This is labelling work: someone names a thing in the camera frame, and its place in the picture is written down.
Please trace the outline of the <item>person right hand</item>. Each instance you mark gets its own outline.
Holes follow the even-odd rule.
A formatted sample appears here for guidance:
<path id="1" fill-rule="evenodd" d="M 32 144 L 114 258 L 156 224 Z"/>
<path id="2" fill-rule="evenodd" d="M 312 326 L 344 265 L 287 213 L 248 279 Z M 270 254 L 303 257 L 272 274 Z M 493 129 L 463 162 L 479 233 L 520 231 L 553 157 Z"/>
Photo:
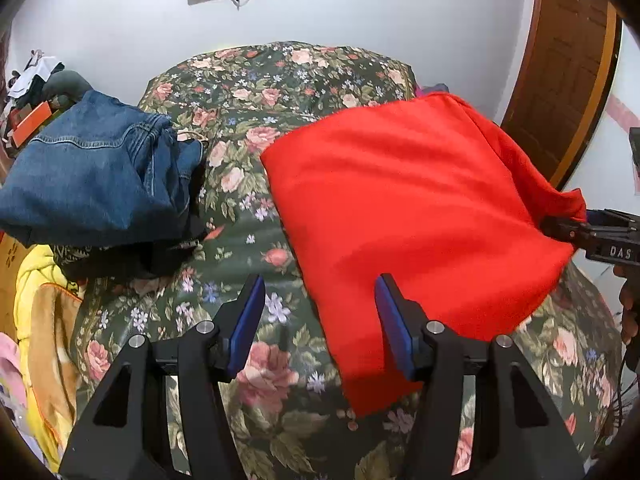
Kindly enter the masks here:
<path id="1" fill-rule="evenodd" d="M 623 344 L 630 344 L 638 334 L 638 313 L 634 306 L 639 302 L 639 270 L 633 266 L 614 266 L 614 274 L 625 283 L 620 290 L 620 304 L 623 306 L 622 336 Z"/>

